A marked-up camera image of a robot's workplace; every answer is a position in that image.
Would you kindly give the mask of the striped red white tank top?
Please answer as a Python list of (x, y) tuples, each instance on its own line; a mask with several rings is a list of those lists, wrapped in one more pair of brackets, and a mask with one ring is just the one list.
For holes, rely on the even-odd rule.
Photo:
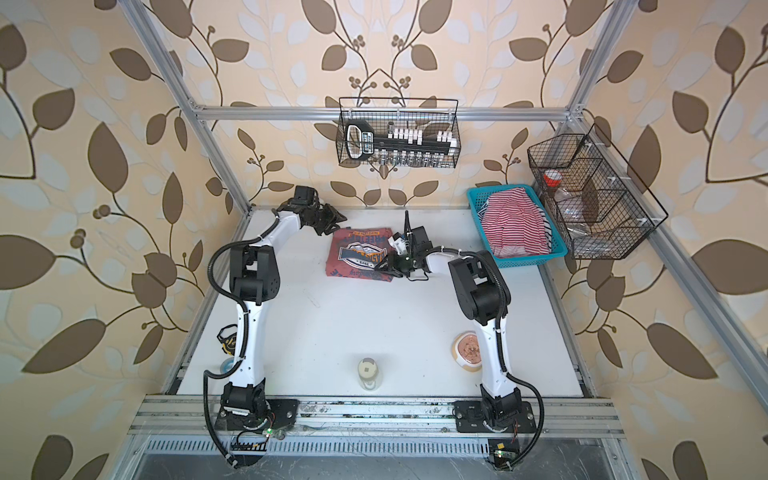
[(524, 188), (492, 193), (481, 225), (496, 258), (547, 255), (552, 250), (552, 230), (546, 215)]

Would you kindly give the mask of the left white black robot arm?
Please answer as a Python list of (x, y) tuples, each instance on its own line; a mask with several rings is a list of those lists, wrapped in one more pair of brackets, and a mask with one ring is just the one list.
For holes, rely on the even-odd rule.
[(266, 399), (262, 356), (269, 302), (276, 298), (281, 286), (277, 253), (304, 227), (312, 228), (319, 236), (331, 235), (346, 220), (309, 186), (297, 186), (293, 196), (273, 209), (272, 215), (273, 222), (257, 237), (228, 243), (213, 254), (210, 267), (221, 255), (228, 255), (226, 288), (212, 273), (208, 274), (216, 293), (236, 304), (237, 323), (233, 365), (222, 373), (205, 370), (203, 394), (209, 394), (212, 380), (223, 380), (219, 414), (238, 418), (245, 429), (255, 431), (272, 428), (279, 419)]

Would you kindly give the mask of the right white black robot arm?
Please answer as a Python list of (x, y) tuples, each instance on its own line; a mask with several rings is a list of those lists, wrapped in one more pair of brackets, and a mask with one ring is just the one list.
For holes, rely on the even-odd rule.
[(446, 274), (451, 277), (463, 315), (473, 322), (481, 356), (482, 380), (479, 410), (483, 428), (497, 433), (509, 430), (514, 436), (522, 420), (533, 425), (533, 437), (523, 447), (496, 448), (490, 463), (498, 470), (511, 471), (522, 463), (541, 437), (545, 405), (539, 389), (509, 369), (506, 335), (511, 292), (493, 256), (487, 250), (461, 250), (435, 246), (424, 227), (412, 227), (404, 215), (401, 232), (388, 239), (391, 251), (375, 270), (394, 278), (413, 279), (421, 270), (423, 280)]

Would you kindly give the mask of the teal plastic basket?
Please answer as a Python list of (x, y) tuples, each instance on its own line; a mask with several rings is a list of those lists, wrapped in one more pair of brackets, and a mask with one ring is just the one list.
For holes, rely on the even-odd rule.
[(502, 191), (502, 190), (512, 189), (512, 188), (517, 188), (517, 187), (524, 188), (529, 194), (529, 196), (531, 197), (531, 199), (539, 207), (543, 209), (544, 214), (546, 215), (546, 219), (548, 220), (552, 230), (552, 250), (547, 255), (504, 258), (504, 259), (496, 258), (495, 256), (492, 255), (492, 258), (495, 260), (495, 262), (499, 267), (510, 268), (510, 267), (541, 265), (550, 260), (554, 260), (556, 258), (561, 258), (565, 256), (565, 254), (568, 252), (568, 249), (561, 235), (558, 233), (557, 228), (554, 225), (554, 222), (551, 220), (550, 215), (547, 213), (546, 209), (543, 207), (542, 202), (538, 199), (533, 188), (523, 184), (476, 187), (476, 188), (471, 188), (466, 192), (466, 197), (469, 202), (469, 207), (470, 207), (470, 212), (473, 218), (473, 222), (480, 235), (480, 238), (482, 240), (484, 247), (491, 253), (490, 246), (488, 244), (485, 234), (483, 233), (483, 229), (481, 225), (481, 219), (482, 219), (483, 211), (485, 209), (485, 203), (488, 197), (492, 193)]

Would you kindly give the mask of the beige round container pink lid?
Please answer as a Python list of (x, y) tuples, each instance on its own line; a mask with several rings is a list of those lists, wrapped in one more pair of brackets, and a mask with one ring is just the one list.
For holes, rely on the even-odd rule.
[(482, 358), (477, 335), (466, 331), (459, 334), (451, 346), (454, 361), (468, 372), (478, 372), (482, 369)]

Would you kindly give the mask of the small clear jar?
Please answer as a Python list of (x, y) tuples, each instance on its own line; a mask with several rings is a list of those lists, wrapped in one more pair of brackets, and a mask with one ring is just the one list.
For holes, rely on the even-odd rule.
[(382, 373), (377, 362), (370, 357), (363, 358), (358, 363), (358, 379), (361, 387), (367, 391), (374, 391), (379, 388)]

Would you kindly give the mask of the blue tape roll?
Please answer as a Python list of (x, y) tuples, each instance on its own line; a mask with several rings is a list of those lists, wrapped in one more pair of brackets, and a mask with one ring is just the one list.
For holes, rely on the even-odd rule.
[(236, 359), (234, 357), (230, 357), (226, 359), (220, 365), (220, 373), (226, 374), (227, 372), (230, 372), (234, 367), (235, 363), (236, 363)]

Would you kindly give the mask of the black handled bottle rack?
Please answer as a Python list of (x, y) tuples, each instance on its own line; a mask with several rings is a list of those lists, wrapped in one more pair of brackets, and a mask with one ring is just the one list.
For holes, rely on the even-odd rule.
[(397, 126), (385, 121), (374, 126), (366, 120), (351, 120), (337, 135), (340, 160), (428, 166), (455, 164), (459, 158), (460, 139), (442, 123), (422, 126)]

